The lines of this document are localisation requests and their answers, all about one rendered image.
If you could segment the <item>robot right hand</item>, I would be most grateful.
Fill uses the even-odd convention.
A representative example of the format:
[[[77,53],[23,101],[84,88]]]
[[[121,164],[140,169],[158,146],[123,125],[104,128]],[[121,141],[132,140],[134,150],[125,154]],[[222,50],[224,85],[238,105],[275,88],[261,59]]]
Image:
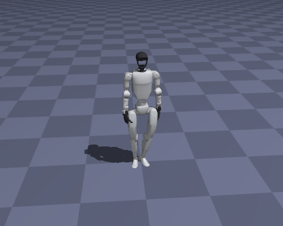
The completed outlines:
[[[123,116],[124,116],[124,120],[125,120],[125,123],[129,123],[129,122],[131,122],[131,123],[133,123],[132,121],[130,121],[130,119],[129,119],[129,117],[128,117],[128,111],[126,110],[125,111],[125,114],[123,114]]]

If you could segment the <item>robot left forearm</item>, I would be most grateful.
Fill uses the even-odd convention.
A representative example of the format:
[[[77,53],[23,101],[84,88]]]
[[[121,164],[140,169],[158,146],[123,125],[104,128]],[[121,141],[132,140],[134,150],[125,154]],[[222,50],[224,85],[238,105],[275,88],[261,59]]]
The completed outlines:
[[[162,98],[161,95],[157,95],[157,96],[155,95],[155,98],[156,98],[156,108],[157,109],[158,109],[158,106],[161,106],[161,98]],[[162,106],[161,106],[161,108],[162,108]]]

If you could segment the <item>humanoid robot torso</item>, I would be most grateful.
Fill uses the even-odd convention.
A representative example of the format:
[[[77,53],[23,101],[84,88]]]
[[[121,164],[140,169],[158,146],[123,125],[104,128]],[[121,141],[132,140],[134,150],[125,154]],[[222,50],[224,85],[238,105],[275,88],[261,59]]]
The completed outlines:
[[[145,99],[148,99],[151,94],[153,75],[149,68],[145,68],[145,72],[139,72],[140,69],[137,70],[132,71],[131,79],[132,91],[138,99],[138,102],[135,103],[136,115],[145,115],[149,113],[149,105]]]

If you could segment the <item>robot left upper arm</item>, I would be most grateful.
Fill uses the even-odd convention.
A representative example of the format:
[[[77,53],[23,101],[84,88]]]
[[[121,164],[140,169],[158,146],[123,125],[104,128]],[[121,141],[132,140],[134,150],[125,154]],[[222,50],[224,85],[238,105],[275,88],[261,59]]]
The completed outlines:
[[[153,83],[154,83],[154,94],[157,96],[157,95],[161,95],[162,94],[162,91],[161,89],[159,88],[160,86],[160,75],[157,71],[151,71],[152,72],[152,75],[153,75]]]

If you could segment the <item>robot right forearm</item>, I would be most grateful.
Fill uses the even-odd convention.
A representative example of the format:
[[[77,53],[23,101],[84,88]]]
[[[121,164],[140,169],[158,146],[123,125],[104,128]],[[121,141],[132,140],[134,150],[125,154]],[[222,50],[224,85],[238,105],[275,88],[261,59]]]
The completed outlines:
[[[124,97],[124,92],[123,92],[123,106],[122,106],[122,113],[125,114],[125,111],[128,110],[128,101],[129,99]]]

